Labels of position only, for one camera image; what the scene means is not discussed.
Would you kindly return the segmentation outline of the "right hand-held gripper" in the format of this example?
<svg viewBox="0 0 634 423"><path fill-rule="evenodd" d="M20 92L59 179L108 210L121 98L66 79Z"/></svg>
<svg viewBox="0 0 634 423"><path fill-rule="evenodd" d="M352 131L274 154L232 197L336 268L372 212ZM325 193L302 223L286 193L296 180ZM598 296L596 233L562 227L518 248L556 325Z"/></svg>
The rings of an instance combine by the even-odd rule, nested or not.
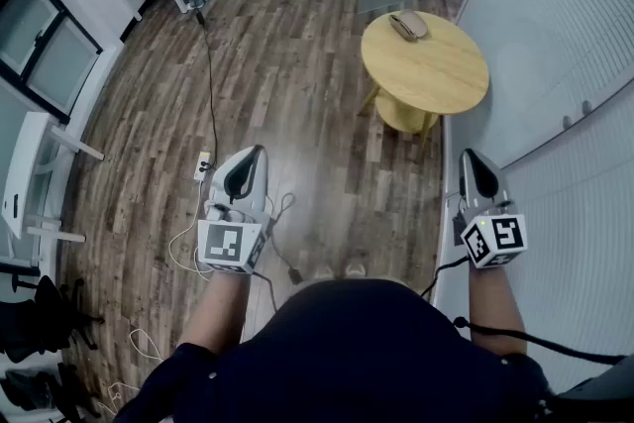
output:
<svg viewBox="0 0 634 423"><path fill-rule="evenodd" d="M528 249L525 217L509 200L505 175L495 163L465 149L460 156L460 186L466 201L458 205L456 246L465 249L473 267L503 266Z"/></svg>

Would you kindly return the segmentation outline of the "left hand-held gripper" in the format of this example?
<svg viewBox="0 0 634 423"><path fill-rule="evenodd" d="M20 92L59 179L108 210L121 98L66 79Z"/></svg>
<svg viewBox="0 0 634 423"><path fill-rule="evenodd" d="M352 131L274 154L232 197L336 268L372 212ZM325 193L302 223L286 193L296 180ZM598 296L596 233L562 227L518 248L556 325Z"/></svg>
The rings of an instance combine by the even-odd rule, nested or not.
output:
<svg viewBox="0 0 634 423"><path fill-rule="evenodd" d="M211 187L230 204L249 202L251 208L209 201L197 225L196 260L213 270L254 273L272 226L264 211L268 189L264 146L254 145L229 157L214 172Z"/></svg>

